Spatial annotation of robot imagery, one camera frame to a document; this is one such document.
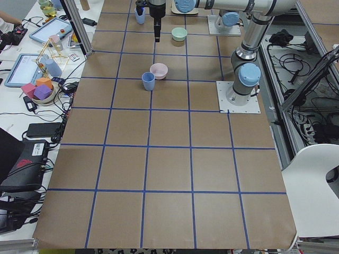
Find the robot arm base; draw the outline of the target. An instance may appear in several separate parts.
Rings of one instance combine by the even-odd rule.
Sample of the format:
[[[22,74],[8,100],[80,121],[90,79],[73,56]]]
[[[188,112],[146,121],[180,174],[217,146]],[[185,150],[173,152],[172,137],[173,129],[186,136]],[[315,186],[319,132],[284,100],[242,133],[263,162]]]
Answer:
[[[233,27],[237,25],[239,21],[239,13],[236,11],[228,11],[228,10],[219,10],[219,14],[217,15],[217,19],[215,21],[215,27],[218,30],[224,30],[226,28]]]

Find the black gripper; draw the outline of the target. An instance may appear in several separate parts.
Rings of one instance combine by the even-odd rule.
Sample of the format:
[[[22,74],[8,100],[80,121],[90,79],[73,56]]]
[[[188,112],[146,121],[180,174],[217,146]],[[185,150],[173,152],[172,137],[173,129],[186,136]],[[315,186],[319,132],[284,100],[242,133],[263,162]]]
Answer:
[[[154,38],[155,42],[160,42],[161,19],[166,13],[166,0],[149,0],[148,1],[150,16],[154,18]]]

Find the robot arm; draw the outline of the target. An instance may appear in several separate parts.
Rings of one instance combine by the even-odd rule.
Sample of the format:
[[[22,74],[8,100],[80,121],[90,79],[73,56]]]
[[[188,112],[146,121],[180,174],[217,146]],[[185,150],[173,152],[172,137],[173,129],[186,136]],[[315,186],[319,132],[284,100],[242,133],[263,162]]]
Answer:
[[[220,11],[239,11],[252,15],[240,47],[231,57],[235,81],[227,91],[227,99],[233,104],[247,103],[251,91],[257,85],[261,72],[253,62],[263,36],[275,16],[287,12],[296,1],[176,1],[181,13],[188,13],[194,8]]]

